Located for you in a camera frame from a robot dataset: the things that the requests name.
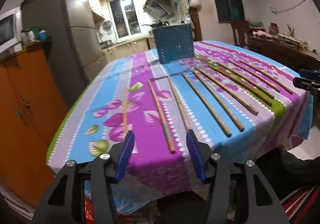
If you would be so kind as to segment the wooden chopstick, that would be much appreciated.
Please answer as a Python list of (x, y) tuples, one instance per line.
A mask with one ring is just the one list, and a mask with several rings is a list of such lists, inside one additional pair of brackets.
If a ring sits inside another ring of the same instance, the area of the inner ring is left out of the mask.
[(125, 88), (124, 102), (123, 102), (123, 133), (127, 134), (127, 88)]
[(220, 63), (216, 63), (217, 65), (223, 67), (225, 70), (228, 70), (232, 73), (234, 73), (235, 75), (239, 76), (240, 78), (242, 78), (243, 80), (249, 82), (251, 85), (253, 85), (254, 87), (256, 87), (257, 89), (259, 89), (260, 91), (262, 91), (263, 93), (265, 93), (267, 96), (269, 96), (270, 98), (274, 99), (274, 95), (269, 93), (266, 89), (264, 89), (263, 87), (261, 87), (260, 85), (258, 85), (257, 83), (255, 83), (254, 81), (250, 80), (248, 77), (246, 77), (244, 74), (239, 73), (231, 68), (228, 68), (227, 66), (220, 64)]
[(263, 93), (262, 91), (260, 91), (259, 89), (257, 89), (253, 85), (251, 85), (249, 82), (247, 82), (247, 81), (243, 80), (242, 78), (240, 78), (239, 76), (235, 75), (234, 73), (232, 73), (228, 70), (225, 70), (223, 67), (217, 65), (216, 63), (210, 63), (210, 64), (208, 64), (207, 67), (212, 69), (213, 71), (216, 71), (219, 74), (222, 74), (226, 78), (229, 78), (229, 80), (233, 81), (234, 83), (240, 85), (242, 88), (246, 89), (247, 91), (249, 91), (250, 93), (252, 93), (256, 97), (258, 97), (260, 100), (262, 100), (267, 106), (269, 106), (269, 107), (273, 106), (272, 100), (274, 100), (274, 99), (270, 98), (265, 93)]
[(235, 100), (237, 100), (240, 104), (242, 104), (242, 106), (248, 110), (250, 113), (252, 113), (253, 115), (257, 116), (259, 111), (252, 106), (251, 104), (249, 104), (248, 102), (246, 102), (245, 100), (243, 100), (241, 97), (239, 97), (238, 95), (234, 94), (231, 90), (229, 90), (227, 87), (225, 87), (225, 85), (221, 84), (220, 82), (218, 82), (216, 79), (214, 79), (212, 76), (210, 76), (208, 73), (204, 72), (203, 70), (199, 69), (199, 68), (195, 68), (198, 72), (200, 72), (202, 75), (204, 75), (206, 78), (208, 78), (210, 81), (212, 81), (214, 84), (216, 84), (218, 87), (222, 88), (225, 92), (227, 92), (230, 96), (232, 96)]
[(172, 137), (171, 137), (171, 134), (170, 134), (170, 130), (169, 130), (167, 121), (165, 119), (165, 116), (163, 114), (163, 111), (162, 111), (161, 105), (159, 103), (159, 100), (157, 98), (156, 92), (155, 92), (154, 88), (152, 87), (152, 83), (151, 83), (150, 80), (148, 80), (148, 85), (149, 85), (151, 94), (153, 96), (153, 99), (154, 99), (156, 107), (157, 107), (157, 111), (158, 111), (158, 114), (159, 114), (159, 118), (160, 118), (161, 125), (162, 125), (162, 128), (163, 128), (164, 134), (165, 134), (165, 138), (166, 138), (166, 141), (167, 141), (167, 144), (168, 144), (169, 151), (170, 151), (171, 154), (174, 154), (176, 152), (176, 149), (175, 149), (175, 146), (174, 146), (174, 142), (172, 140)]
[(191, 124), (190, 124), (190, 122), (189, 122), (187, 113), (186, 113), (186, 111), (185, 111), (185, 108), (184, 108), (184, 106), (183, 106), (183, 104), (182, 104), (182, 102), (181, 102), (181, 99), (180, 99), (180, 97), (179, 97), (179, 95), (178, 95), (178, 93), (177, 93), (177, 89), (176, 89), (174, 83), (172, 82), (170, 76), (168, 76), (168, 81), (169, 81), (169, 85), (170, 85), (170, 87), (171, 87), (172, 93), (174, 94), (174, 97), (175, 97), (175, 99), (176, 99), (177, 106), (178, 106), (178, 109), (179, 109), (179, 111), (180, 111), (180, 114), (181, 114), (181, 117), (182, 117), (182, 121), (183, 121), (183, 123), (184, 123), (184, 127), (185, 127), (185, 129), (186, 129), (186, 132), (188, 132), (189, 130), (192, 129), (192, 126), (191, 126)]
[(206, 98), (201, 94), (201, 92), (195, 87), (195, 85), (188, 79), (188, 77), (182, 73), (184, 80), (188, 83), (188, 85), (192, 88), (192, 90), (196, 93), (199, 99), (202, 101), (204, 106), (210, 112), (210, 114), (214, 117), (219, 127), (223, 130), (224, 134), (229, 138), (232, 135), (232, 132), (227, 127), (227, 125), (223, 122), (223, 120), (219, 117), (217, 112), (213, 109), (211, 104), (206, 100)]
[(252, 74), (253, 76), (255, 76), (256, 78), (258, 78), (260, 81), (264, 82), (265, 84), (267, 84), (269, 87), (273, 88), (275, 91), (277, 91), (278, 93), (280, 93), (280, 89), (278, 87), (276, 87), (276, 85), (272, 84), (271, 82), (267, 81), (266, 79), (264, 79), (262, 76), (260, 76), (259, 74), (247, 69), (246, 67), (244, 67), (243, 65), (240, 65), (232, 60), (229, 60), (230, 63), (232, 63), (233, 65), (236, 65), (238, 67), (240, 67), (241, 69), (243, 69), (244, 71)]
[(193, 70), (193, 74), (198, 78), (198, 80), (205, 86), (205, 88), (210, 92), (210, 94), (217, 100), (217, 102), (220, 104), (220, 106), (225, 110), (227, 115), (230, 117), (230, 119), (233, 121), (233, 123), (236, 125), (236, 127), (239, 129), (240, 132), (243, 132), (245, 127), (240, 122), (240, 120), (234, 115), (234, 113), (231, 111), (231, 109), (225, 104), (225, 102), (219, 97), (219, 95), (213, 90), (212, 87), (204, 80), (202, 76), (200, 76), (199, 72), (196, 72)]
[(281, 81), (277, 80), (274, 76), (267, 74), (266, 72), (264, 72), (261, 69), (258, 69), (257, 67), (251, 65), (250, 63), (247, 63), (245, 61), (240, 61), (243, 64), (245, 64), (246, 66), (255, 69), (256, 71), (258, 71), (259, 73), (261, 73), (262, 75), (268, 77), (269, 79), (271, 79), (272, 81), (274, 81), (276, 84), (278, 84), (279, 86), (281, 86), (283, 89), (285, 89), (289, 94), (293, 94), (293, 90), (289, 87), (287, 87), (286, 85), (284, 85)]

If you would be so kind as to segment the kitchen base cabinets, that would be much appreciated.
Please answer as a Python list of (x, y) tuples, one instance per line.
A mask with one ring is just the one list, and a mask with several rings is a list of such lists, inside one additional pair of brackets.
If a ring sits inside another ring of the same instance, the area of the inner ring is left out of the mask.
[(107, 61), (111, 62), (113, 60), (125, 58), (151, 49), (156, 49), (155, 39), (152, 36), (144, 36), (103, 48), (103, 52), (107, 57)]

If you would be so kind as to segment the kitchen window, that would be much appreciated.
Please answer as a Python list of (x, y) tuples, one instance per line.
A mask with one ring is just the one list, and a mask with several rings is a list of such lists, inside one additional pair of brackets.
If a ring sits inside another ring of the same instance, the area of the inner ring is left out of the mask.
[(133, 0), (109, 2), (118, 39), (141, 32)]

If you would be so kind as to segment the dark wooden side table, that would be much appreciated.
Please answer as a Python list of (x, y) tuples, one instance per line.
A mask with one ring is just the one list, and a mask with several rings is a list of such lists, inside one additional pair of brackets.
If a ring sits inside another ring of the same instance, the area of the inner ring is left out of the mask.
[(300, 69), (319, 70), (319, 55), (301, 53), (276, 40), (249, 36), (248, 49), (298, 72)]

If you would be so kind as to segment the colourful floral tablecloth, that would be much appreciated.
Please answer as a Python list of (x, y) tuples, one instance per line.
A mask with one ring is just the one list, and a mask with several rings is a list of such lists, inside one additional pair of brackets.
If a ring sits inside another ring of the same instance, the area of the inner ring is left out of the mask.
[[(73, 105), (51, 142), (47, 165), (59, 172), (68, 160), (84, 163), (108, 152), (124, 139), (123, 102), (127, 88), (127, 128), (135, 135), (135, 147), (127, 173), (113, 186), (116, 209), (128, 215), (161, 197), (200, 189), (185, 142), (186, 129), (169, 85), (171, 77), (197, 139), (208, 144), (225, 159), (241, 163), (254, 160), (278, 146), (294, 148), (307, 139), (312, 122), (313, 98), (295, 88), (296, 72), (272, 59), (243, 48), (218, 41), (194, 43), (195, 58), (167, 64), (159, 63), (156, 50), (112, 61), (96, 76)], [(252, 74), (229, 62), (232, 60), (276, 85), (280, 93)], [(274, 76), (293, 90), (285, 89), (240, 61), (245, 61)], [(244, 74), (274, 95), (273, 106), (208, 68), (220, 63)], [(255, 116), (242, 104), (200, 72), (245, 127), (240, 132), (225, 110), (193, 74), (199, 68), (234, 94), (254, 106)], [(202, 101), (184, 80), (195, 85), (232, 132), (227, 137)], [(151, 81), (167, 121), (176, 152), (171, 154), (148, 80)]]

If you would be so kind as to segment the wooden chair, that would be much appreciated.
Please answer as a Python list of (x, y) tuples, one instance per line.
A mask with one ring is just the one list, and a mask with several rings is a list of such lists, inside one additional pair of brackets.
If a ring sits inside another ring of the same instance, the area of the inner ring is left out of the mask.
[(247, 46), (246, 39), (250, 35), (249, 21), (247, 20), (231, 20), (234, 44), (244, 48)]

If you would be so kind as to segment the orange wooden cabinet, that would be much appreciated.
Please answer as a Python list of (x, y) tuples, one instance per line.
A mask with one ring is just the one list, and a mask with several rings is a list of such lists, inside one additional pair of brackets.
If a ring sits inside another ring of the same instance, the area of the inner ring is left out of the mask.
[(1, 63), (1, 184), (31, 206), (53, 181), (46, 152), (67, 111), (42, 49)]

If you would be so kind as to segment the blue perforated utensil holder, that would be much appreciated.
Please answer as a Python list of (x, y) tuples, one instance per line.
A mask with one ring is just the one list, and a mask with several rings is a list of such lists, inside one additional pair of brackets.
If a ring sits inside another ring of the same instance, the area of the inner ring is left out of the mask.
[(194, 56), (194, 42), (190, 24), (157, 27), (153, 29), (153, 35), (161, 64)]

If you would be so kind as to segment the white plastic bag hanging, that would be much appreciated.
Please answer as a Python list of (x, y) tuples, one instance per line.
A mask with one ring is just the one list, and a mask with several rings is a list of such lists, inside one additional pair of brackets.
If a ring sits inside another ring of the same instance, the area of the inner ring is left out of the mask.
[(202, 6), (201, 0), (189, 0), (189, 7), (200, 8)]

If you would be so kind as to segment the white bottle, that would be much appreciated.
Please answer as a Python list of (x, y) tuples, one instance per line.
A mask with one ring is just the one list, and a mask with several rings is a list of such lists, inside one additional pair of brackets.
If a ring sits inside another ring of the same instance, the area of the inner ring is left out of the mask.
[(35, 42), (36, 41), (35, 34), (34, 34), (34, 32), (32, 30), (27, 31), (26, 35), (27, 35), (27, 38), (28, 38), (29, 42)]

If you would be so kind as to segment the green container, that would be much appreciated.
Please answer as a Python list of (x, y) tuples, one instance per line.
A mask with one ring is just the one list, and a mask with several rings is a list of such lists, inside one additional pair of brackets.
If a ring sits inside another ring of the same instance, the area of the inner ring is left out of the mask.
[(36, 41), (40, 41), (40, 31), (41, 28), (40, 27), (31, 27), (31, 31), (34, 34), (35, 40)]

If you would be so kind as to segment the white microwave oven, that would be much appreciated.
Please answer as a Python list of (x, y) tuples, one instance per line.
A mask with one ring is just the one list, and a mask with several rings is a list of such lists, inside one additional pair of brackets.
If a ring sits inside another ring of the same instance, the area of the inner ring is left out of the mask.
[(20, 7), (11, 9), (0, 16), (1, 19), (1, 53), (13, 48), (15, 52), (22, 50), (22, 17)]

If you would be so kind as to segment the silver refrigerator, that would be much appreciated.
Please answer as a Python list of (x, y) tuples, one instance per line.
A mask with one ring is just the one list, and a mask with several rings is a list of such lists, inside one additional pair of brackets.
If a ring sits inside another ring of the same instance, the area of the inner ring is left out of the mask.
[(91, 69), (104, 56), (88, 1), (24, 0), (23, 27), (39, 27), (52, 38), (48, 63), (65, 98), (78, 96), (100, 72)]

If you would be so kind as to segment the range hood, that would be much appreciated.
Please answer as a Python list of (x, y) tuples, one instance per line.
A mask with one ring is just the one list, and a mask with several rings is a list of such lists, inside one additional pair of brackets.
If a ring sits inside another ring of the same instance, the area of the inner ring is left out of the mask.
[(159, 20), (173, 14), (169, 0), (146, 0), (143, 10)]

